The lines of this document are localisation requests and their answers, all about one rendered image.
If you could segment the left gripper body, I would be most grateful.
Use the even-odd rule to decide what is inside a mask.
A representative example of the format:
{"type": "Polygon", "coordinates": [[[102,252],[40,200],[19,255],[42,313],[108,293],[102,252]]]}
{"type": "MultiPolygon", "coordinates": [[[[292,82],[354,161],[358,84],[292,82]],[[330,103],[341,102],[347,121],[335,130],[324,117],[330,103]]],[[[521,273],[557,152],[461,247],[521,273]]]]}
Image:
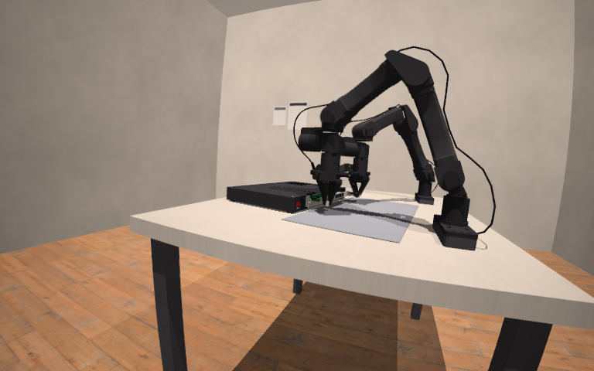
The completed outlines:
{"type": "Polygon", "coordinates": [[[319,181],[342,182],[341,177],[349,178],[350,173],[340,173],[340,156],[341,153],[332,156],[332,153],[321,154],[321,163],[316,166],[317,170],[311,170],[310,175],[317,176],[319,181]],[[320,172],[314,172],[320,171],[320,172]]]}

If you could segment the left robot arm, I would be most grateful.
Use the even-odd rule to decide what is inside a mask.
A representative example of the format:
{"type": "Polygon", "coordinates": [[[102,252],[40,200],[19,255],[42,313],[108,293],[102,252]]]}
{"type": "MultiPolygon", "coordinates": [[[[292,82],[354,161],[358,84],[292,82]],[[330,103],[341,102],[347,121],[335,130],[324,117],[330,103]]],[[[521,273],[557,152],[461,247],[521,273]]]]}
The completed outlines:
{"type": "Polygon", "coordinates": [[[468,226],[470,199],[463,187],[465,176],[428,65],[395,50],[384,55],[386,60],[370,76],[323,108],[320,113],[321,128],[301,129],[299,149],[329,152],[332,156],[341,153],[342,137],[339,133],[343,133],[343,127],[372,100],[402,80],[417,107],[435,164],[437,182],[441,189],[449,192],[443,196],[441,215],[434,214],[433,218],[446,236],[478,240],[478,233],[468,226]]]}

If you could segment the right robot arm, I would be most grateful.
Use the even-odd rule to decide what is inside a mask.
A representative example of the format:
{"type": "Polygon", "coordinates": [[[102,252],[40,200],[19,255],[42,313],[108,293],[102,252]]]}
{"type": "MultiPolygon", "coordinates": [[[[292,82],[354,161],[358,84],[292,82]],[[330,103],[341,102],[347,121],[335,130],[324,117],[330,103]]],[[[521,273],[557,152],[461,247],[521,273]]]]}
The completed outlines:
{"type": "Polygon", "coordinates": [[[353,137],[342,137],[341,156],[360,157],[360,160],[368,158],[370,146],[357,141],[373,141],[373,136],[393,123],[394,130],[401,136],[408,148],[413,163],[413,172],[419,181],[418,192],[416,192],[419,197],[416,196],[418,199],[434,201],[431,194],[432,183],[430,182],[435,182],[435,173],[432,171],[432,164],[428,163],[418,139],[418,120],[407,104],[393,109],[354,125],[352,128],[353,137]]]}

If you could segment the grey flat mat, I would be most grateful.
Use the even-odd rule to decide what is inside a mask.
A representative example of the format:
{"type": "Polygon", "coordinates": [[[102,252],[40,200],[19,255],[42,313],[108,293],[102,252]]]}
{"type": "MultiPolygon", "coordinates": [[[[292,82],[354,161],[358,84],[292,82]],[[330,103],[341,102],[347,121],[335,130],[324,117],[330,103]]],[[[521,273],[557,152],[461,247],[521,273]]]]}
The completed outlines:
{"type": "Polygon", "coordinates": [[[282,220],[400,243],[419,206],[379,201],[350,197],[282,220]]]}

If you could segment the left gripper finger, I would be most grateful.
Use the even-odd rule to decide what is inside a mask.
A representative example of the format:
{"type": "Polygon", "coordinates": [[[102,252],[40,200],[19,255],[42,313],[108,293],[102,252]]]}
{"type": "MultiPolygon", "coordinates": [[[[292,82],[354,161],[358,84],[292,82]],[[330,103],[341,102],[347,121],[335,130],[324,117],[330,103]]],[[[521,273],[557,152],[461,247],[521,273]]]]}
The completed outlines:
{"type": "Polygon", "coordinates": [[[329,205],[331,205],[333,198],[336,195],[339,188],[341,187],[341,185],[342,185],[342,182],[329,181],[329,190],[328,190],[329,205]],[[333,188],[333,186],[334,186],[334,188],[333,188]]]}
{"type": "Polygon", "coordinates": [[[322,195],[323,205],[326,205],[328,189],[329,189],[329,182],[328,181],[319,181],[319,180],[316,180],[316,181],[317,181],[319,190],[322,195]]]}

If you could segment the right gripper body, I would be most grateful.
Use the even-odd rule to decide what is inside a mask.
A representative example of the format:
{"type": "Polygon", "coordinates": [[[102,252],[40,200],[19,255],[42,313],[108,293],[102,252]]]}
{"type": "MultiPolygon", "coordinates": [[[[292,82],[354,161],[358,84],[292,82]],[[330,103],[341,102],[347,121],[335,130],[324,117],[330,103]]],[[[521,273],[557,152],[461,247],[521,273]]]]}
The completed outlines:
{"type": "Polygon", "coordinates": [[[360,160],[360,158],[353,158],[353,165],[351,164],[346,164],[344,163],[342,166],[345,165],[349,165],[350,169],[348,171],[348,173],[350,173],[349,178],[351,179],[370,179],[369,175],[370,172],[368,173],[367,171],[367,166],[368,166],[368,158],[363,158],[363,160],[360,160]],[[350,172],[352,171],[352,172],[350,172]],[[359,173],[359,172],[366,172],[366,173],[359,173]],[[356,177],[356,178],[354,178],[356,177]]]}

